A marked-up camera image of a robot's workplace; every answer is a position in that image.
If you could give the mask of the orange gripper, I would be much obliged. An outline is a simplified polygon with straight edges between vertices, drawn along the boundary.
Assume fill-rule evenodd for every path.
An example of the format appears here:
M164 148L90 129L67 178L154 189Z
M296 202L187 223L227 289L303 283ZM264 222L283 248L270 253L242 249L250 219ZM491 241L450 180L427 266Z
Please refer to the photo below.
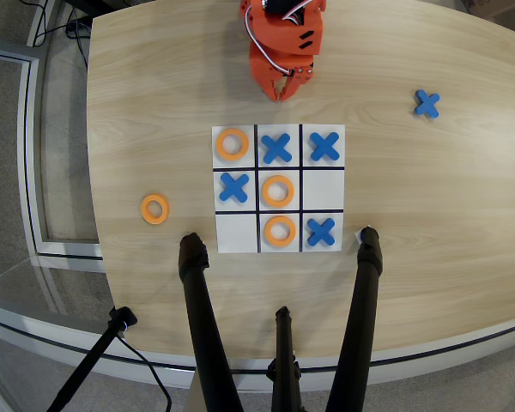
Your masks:
M278 101L276 82L289 76L282 88L282 99L291 98L300 86L314 76L312 59L321 51L324 23L321 12L302 12L303 22L294 24L293 15L247 12L246 28L252 42L269 63L252 64L251 74L270 100Z

